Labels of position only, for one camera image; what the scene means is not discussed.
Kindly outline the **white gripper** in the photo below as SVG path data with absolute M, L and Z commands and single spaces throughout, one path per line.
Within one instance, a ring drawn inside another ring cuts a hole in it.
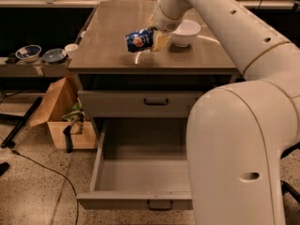
M 170 40 L 168 32 L 174 31 L 183 21 L 188 10 L 185 2 L 157 0 L 147 26 L 155 26 L 157 30 L 153 36 L 151 52 L 161 52 Z

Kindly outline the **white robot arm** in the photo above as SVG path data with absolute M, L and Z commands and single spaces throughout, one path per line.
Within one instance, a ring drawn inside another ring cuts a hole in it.
M 234 0 L 158 0 L 172 31 L 195 9 L 243 76 L 194 104 L 187 165 L 195 225 L 286 225 L 280 157 L 299 142 L 299 50 Z

